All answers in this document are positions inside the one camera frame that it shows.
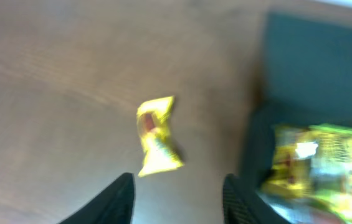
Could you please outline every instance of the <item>wooden surface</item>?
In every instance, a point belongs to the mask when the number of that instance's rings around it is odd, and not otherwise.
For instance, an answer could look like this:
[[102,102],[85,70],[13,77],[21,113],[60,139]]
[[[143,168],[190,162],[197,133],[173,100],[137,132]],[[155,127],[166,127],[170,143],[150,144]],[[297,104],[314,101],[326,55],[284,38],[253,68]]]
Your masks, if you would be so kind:
[[136,109],[168,95],[186,165],[136,178],[133,223],[221,223],[265,8],[240,4],[0,0],[0,223],[57,223],[138,173]]

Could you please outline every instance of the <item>yellow candy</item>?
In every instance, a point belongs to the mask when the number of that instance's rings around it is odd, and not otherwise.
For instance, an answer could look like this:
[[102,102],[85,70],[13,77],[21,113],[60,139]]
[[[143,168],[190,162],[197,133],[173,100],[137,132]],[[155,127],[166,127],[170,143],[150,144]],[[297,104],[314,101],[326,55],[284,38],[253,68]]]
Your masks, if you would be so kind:
[[158,172],[176,170],[183,166],[179,156],[172,150],[167,120],[174,97],[150,100],[141,104],[137,111],[137,127],[145,153],[139,177]]

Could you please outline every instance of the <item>pile of wrapped candy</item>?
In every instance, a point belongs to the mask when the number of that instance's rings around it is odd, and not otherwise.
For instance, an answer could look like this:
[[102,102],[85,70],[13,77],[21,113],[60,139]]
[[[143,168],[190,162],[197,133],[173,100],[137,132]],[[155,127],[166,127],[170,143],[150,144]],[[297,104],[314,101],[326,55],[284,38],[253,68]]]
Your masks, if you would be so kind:
[[262,191],[310,206],[352,223],[352,128],[321,124],[276,126],[272,175]]

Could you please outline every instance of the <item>brown table surface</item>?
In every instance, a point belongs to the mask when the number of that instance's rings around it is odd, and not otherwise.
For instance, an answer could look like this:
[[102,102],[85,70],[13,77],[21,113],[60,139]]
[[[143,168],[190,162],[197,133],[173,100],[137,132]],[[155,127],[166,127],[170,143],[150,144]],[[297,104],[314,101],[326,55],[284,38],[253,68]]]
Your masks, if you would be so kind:
[[136,177],[133,223],[222,223],[264,3],[0,0],[0,223],[57,223],[137,174],[140,103],[176,95],[186,165]]

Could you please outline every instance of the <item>yellow wrapper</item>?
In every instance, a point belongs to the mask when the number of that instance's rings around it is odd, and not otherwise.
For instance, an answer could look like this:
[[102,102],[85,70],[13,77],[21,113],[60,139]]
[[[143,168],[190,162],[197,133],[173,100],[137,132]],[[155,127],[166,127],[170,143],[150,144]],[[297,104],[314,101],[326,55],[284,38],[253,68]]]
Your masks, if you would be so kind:
[[137,127],[145,153],[139,177],[176,170],[183,166],[170,143],[168,118],[174,97],[144,102],[137,111]]

